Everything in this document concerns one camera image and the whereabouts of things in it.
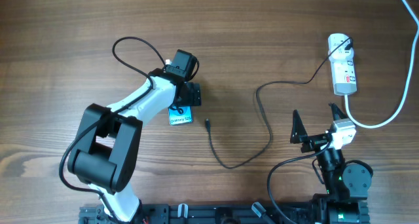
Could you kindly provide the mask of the Galaxy S25 smartphone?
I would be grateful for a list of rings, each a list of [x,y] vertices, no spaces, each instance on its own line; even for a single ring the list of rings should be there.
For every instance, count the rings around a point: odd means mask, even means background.
[[[192,107],[180,107],[177,109],[168,109],[169,123],[172,126],[188,124],[193,122]]]

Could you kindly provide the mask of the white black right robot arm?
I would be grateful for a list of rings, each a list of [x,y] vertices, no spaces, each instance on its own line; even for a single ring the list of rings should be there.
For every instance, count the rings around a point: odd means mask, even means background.
[[[342,148],[356,134],[355,124],[336,104],[331,103],[333,122],[322,134],[309,136],[297,110],[293,111],[291,143],[302,145],[301,152],[314,152],[326,194],[315,194],[310,201],[312,223],[370,223],[367,206],[373,169],[360,160],[347,161]]]

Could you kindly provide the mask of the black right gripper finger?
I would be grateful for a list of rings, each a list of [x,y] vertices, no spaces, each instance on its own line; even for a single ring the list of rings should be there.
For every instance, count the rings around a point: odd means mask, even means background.
[[[330,103],[329,107],[331,108],[332,117],[334,121],[348,118],[348,116],[340,110],[337,104]]]
[[[304,142],[307,137],[308,134],[302,123],[299,112],[295,109],[293,111],[293,125],[291,129],[290,142]]]

